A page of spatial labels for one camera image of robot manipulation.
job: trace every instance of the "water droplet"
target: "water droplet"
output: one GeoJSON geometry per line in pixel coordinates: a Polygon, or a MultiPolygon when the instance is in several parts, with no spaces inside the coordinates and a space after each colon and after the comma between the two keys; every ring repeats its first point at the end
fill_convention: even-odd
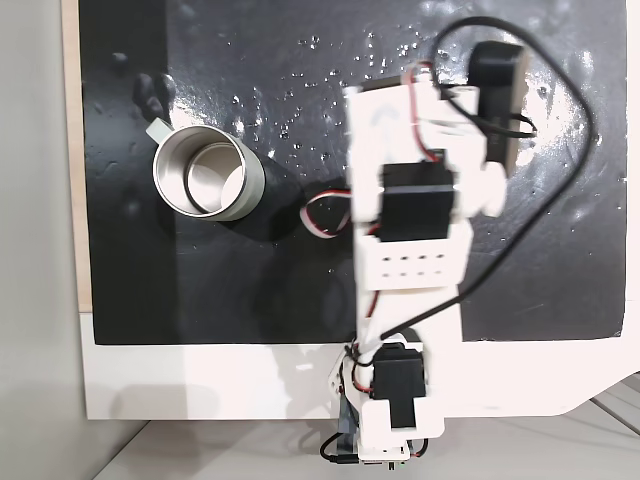
{"type": "Polygon", "coordinates": [[[194,18],[196,18],[196,15],[197,15],[196,11],[186,3],[183,3],[182,5],[180,5],[179,12],[182,18],[184,18],[185,20],[193,20],[194,18]]]}
{"type": "Polygon", "coordinates": [[[129,65],[129,57],[127,57],[126,54],[120,53],[120,52],[115,52],[111,54],[111,66],[116,73],[118,74],[124,73],[128,65],[129,65]]]}

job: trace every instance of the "black surface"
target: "black surface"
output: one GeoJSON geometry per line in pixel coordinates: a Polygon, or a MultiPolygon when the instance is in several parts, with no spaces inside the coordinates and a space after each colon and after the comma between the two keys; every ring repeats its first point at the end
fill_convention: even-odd
{"type": "MultiPolygon", "coordinates": [[[[351,237],[316,239],[297,217],[303,196],[344,185],[348,142],[339,82],[401,74],[401,67],[427,52],[440,28],[477,14],[530,28],[565,61],[594,103],[602,144],[570,195],[462,306],[464,338],[619,334],[626,221],[624,0],[81,0],[96,342],[349,339],[355,315],[351,237]],[[155,145],[144,133],[154,115],[178,125],[219,126],[260,153],[268,187],[258,209],[223,225],[167,207],[153,185],[155,145]],[[271,152],[273,160],[266,156],[271,152]]],[[[455,36],[442,52],[445,74],[464,71],[472,46],[487,39],[503,40],[484,31],[455,36]]],[[[469,277],[566,171],[582,138],[575,106],[546,69],[536,62],[532,67],[531,111],[525,113],[543,135],[554,133],[523,145],[521,158],[533,160],[511,179],[505,215],[474,222],[469,277]]],[[[337,221],[343,206],[326,202],[316,213],[337,221]]]]}

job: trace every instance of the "metal cup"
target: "metal cup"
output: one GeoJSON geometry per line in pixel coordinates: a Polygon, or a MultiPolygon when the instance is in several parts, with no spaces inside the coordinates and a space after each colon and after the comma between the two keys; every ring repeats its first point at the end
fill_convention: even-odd
{"type": "Polygon", "coordinates": [[[215,127],[174,130],[156,118],[147,134],[158,143],[153,180],[175,211],[212,221],[249,214],[264,192],[260,160],[237,138],[215,127]]]}

